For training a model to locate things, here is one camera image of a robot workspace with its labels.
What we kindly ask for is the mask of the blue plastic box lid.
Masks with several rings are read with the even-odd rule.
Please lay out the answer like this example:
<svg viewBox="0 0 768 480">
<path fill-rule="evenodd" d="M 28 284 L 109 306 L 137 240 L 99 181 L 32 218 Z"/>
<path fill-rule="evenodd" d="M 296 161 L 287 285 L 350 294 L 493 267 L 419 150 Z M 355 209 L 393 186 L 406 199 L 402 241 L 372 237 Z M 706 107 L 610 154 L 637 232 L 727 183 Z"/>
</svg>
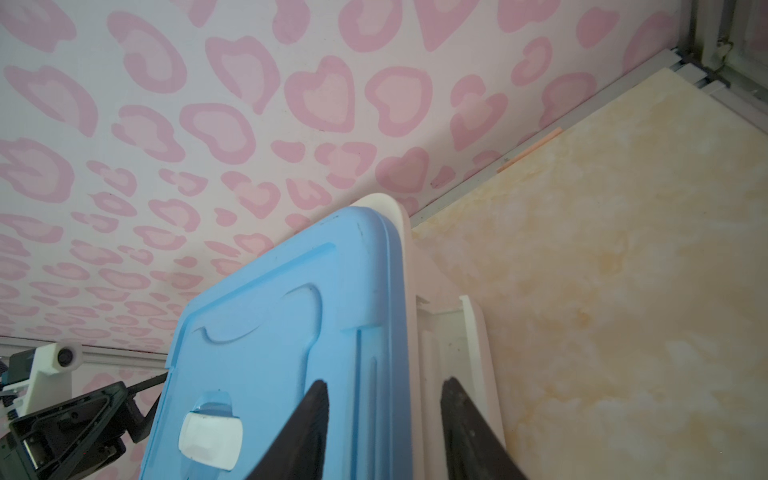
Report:
<svg viewBox="0 0 768 480">
<path fill-rule="evenodd" d="M 413 475 L 403 255 L 394 224 L 346 207 L 192 300 L 141 465 L 145 479 L 243 479 L 316 381 L 327 479 Z"/>
</svg>

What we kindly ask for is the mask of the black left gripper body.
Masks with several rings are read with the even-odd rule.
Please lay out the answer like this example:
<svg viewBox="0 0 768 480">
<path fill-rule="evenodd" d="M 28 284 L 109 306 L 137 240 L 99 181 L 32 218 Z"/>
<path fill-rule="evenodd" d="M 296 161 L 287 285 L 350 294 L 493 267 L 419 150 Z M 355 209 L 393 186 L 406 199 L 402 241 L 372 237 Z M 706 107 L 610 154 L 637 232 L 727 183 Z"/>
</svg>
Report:
<svg viewBox="0 0 768 480">
<path fill-rule="evenodd" d="M 1 438 L 3 479 L 84 479 L 125 452 L 118 413 L 128 388 L 113 383 L 19 417 Z"/>
</svg>

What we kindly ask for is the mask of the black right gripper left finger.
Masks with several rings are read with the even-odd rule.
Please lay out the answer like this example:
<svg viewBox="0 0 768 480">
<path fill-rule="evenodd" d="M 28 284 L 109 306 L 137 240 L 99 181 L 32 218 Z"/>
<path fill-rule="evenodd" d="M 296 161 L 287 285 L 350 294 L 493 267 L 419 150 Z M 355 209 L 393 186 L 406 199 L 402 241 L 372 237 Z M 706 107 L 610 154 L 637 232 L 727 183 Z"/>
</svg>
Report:
<svg viewBox="0 0 768 480">
<path fill-rule="evenodd" d="M 321 479 L 328 422 L 327 383 L 316 380 L 247 479 Z"/>
</svg>

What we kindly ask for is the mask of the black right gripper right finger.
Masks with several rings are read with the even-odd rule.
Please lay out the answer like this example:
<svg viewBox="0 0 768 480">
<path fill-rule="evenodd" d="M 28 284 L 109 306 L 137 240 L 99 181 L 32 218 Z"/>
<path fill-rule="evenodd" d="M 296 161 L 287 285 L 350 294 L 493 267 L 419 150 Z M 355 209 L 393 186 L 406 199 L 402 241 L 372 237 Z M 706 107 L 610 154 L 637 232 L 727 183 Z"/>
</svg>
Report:
<svg viewBox="0 0 768 480">
<path fill-rule="evenodd" d="M 441 419 L 450 480 L 527 480 L 459 380 L 442 385 Z"/>
</svg>

